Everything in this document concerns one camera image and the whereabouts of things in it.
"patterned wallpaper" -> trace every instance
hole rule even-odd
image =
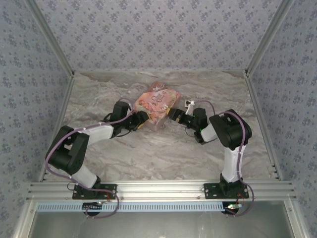
[[[66,73],[23,0],[0,1],[0,237],[11,237],[37,180]]]
[[[37,0],[72,68],[243,69],[280,0]]]
[[[295,0],[253,82],[285,179],[317,237],[317,2]]]

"gray marble floor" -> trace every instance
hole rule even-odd
[[[154,81],[161,81],[181,93],[184,100],[210,100],[216,113],[234,109],[250,125],[253,137],[245,150],[244,178],[272,177],[255,110],[239,74],[221,71],[87,72],[75,74],[64,124],[83,127],[97,123],[112,112],[120,97],[135,101]],[[208,104],[207,114],[212,116]],[[174,121],[158,131],[142,128],[122,138],[100,141],[87,149],[85,164],[107,180],[218,179],[223,167],[219,140],[200,145]],[[58,180],[52,175],[48,180]]]

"metal bracket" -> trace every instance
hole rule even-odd
[[[241,194],[243,198],[249,198],[248,188],[245,185],[240,185],[235,188],[231,196],[225,196],[221,190],[219,183],[205,183],[204,184],[205,199],[238,199],[241,198],[238,194]]]
[[[98,189],[106,189],[110,190],[114,193],[117,193],[117,185],[112,183],[112,184],[100,184]],[[74,200],[83,200],[83,199],[93,199],[93,200],[115,200],[114,195],[111,193],[105,193],[105,192],[95,192],[95,191],[90,191],[82,188],[81,186],[75,185],[74,186],[74,191],[73,191],[73,199]]]

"blue floral wall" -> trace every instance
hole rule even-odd
[[[295,0],[252,76],[284,179],[317,237],[317,2]]]
[[[0,237],[44,161],[68,78],[22,0],[0,1]]]
[[[79,70],[244,69],[280,0],[37,0]]]

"marble surface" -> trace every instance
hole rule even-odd
[[[244,178],[270,178],[272,168],[255,110],[242,74],[222,71],[82,72],[75,82],[64,124],[83,127],[96,124],[112,112],[120,97],[135,101],[154,81],[181,93],[184,100],[210,100],[216,113],[234,109],[250,125],[253,136],[245,150]],[[212,116],[208,104],[207,115]],[[185,127],[166,122],[158,131],[142,128],[121,138],[91,145],[85,164],[105,180],[218,179],[224,163],[219,140],[200,145],[185,133]],[[48,180],[58,178],[47,175]]]

